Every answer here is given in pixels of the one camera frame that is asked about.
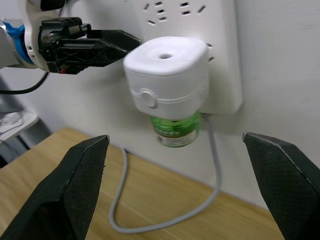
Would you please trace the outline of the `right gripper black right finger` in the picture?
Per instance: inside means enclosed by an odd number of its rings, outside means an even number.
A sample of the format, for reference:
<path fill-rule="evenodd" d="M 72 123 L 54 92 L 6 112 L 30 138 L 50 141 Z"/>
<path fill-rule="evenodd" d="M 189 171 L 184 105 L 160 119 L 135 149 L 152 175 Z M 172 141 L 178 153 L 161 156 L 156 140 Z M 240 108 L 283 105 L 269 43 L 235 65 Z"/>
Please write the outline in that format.
<path fill-rule="evenodd" d="M 245 132 L 255 178 L 286 240 L 320 238 L 320 169 L 294 144 Z"/>

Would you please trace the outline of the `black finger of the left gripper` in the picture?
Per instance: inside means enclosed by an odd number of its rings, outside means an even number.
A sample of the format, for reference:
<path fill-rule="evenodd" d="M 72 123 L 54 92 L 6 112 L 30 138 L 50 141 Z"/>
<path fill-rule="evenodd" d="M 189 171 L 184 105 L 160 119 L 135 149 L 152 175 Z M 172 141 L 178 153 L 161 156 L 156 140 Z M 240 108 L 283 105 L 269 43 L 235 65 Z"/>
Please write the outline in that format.
<path fill-rule="evenodd" d="M 88 39 L 101 39 L 127 52 L 134 50 L 142 41 L 123 30 L 91 30 L 86 34 Z"/>
<path fill-rule="evenodd" d="M 127 50 L 101 39 L 65 39 L 58 45 L 59 62 L 70 67 L 105 67 L 127 53 Z"/>

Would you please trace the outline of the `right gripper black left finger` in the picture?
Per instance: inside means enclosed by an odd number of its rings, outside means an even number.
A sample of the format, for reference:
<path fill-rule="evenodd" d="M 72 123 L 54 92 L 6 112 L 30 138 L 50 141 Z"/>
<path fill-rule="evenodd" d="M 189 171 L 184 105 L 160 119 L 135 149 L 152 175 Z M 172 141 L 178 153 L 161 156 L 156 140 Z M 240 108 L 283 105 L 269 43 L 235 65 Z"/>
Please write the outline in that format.
<path fill-rule="evenodd" d="M 84 240 L 97 205 L 110 137 L 72 146 L 33 190 L 2 240 Z"/>

